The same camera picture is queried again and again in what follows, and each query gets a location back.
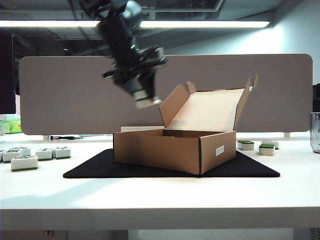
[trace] ceiling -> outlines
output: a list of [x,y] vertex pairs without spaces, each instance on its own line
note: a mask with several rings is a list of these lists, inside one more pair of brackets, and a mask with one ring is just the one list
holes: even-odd
[[[78,19],[88,17],[73,0]],[[272,21],[273,11],[289,0],[137,0],[145,20],[239,20]],[[73,20],[67,0],[2,0],[1,20]],[[17,52],[24,56],[92,55],[108,46],[95,28],[86,28],[86,38],[78,28],[8,28],[16,35]],[[234,33],[217,29],[138,29],[141,48],[161,45],[165,49]]]

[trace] white table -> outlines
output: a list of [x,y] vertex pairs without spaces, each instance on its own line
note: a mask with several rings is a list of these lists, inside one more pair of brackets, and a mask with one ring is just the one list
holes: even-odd
[[[275,156],[244,153],[275,178],[66,179],[63,173],[112,148],[111,137],[42,141],[0,136],[1,149],[68,146],[70,159],[11,172],[0,164],[2,230],[239,229],[320,227],[320,154],[306,133],[280,138]],[[247,134],[238,137],[249,138]]]

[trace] robotic arm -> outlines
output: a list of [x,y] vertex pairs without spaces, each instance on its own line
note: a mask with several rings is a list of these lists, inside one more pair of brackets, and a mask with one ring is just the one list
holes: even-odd
[[103,76],[112,77],[117,86],[131,94],[137,108],[161,103],[155,93],[156,67],[165,64],[167,58],[161,47],[138,48],[133,32],[143,19],[141,6],[133,0],[80,0],[80,5],[91,19],[100,20],[97,28],[115,60],[115,69]]

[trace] glass cup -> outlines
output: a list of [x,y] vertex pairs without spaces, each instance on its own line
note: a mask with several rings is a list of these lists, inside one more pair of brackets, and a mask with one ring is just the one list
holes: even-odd
[[313,151],[320,154],[320,112],[311,113],[310,141]]

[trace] white label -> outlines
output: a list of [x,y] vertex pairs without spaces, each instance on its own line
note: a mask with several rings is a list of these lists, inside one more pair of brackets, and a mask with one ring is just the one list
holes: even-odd
[[220,154],[223,154],[224,152],[225,152],[225,145],[222,145],[215,150],[215,156],[219,156]]

